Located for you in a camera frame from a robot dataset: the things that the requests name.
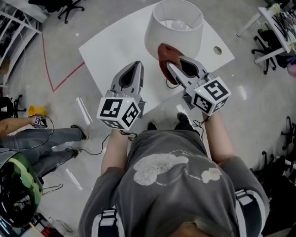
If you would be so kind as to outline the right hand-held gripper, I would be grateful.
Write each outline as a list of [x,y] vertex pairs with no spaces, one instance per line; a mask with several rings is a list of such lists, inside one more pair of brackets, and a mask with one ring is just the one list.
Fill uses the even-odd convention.
[[174,80],[184,88],[182,98],[191,110],[199,108],[204,114],[212,115],[225,106],[231,92],[219,76],[207,72],[199,61],[186,56],[180,56],[180,65],[166,64]]

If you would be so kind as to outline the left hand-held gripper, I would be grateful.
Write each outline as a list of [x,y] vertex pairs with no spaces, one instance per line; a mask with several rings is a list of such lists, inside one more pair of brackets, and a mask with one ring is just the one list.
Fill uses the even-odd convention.
[[111,90],[100,100],[97,119],[111,129],[130,130],[136,119],[143,116],[146,102],[138,94],[143,87],[143,78],[144,66],[140,61],[121,69],[113,78]]

